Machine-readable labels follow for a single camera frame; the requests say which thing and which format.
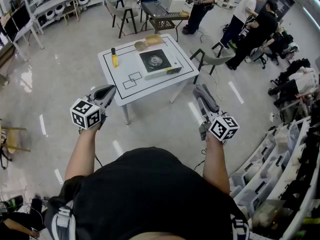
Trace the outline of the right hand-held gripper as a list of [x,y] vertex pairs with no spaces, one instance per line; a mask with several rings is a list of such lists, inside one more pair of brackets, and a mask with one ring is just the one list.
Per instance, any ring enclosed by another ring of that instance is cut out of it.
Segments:
[[228,112],[212,112],[203,97],[197,98],[198,106],[205,121],[199,127],[199,134],[202,141],[211,133],[220,142],[231,139],[240,129],[240,126],[233,116]]

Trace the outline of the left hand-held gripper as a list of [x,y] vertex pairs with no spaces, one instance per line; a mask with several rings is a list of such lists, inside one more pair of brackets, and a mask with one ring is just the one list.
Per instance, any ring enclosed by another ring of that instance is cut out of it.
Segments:
[[106,84],[98,86],[83,98],[78,98],[70,107],[72,122],[82,130],[88,130],[101,123],[106,108],[111,104],[117,88]]

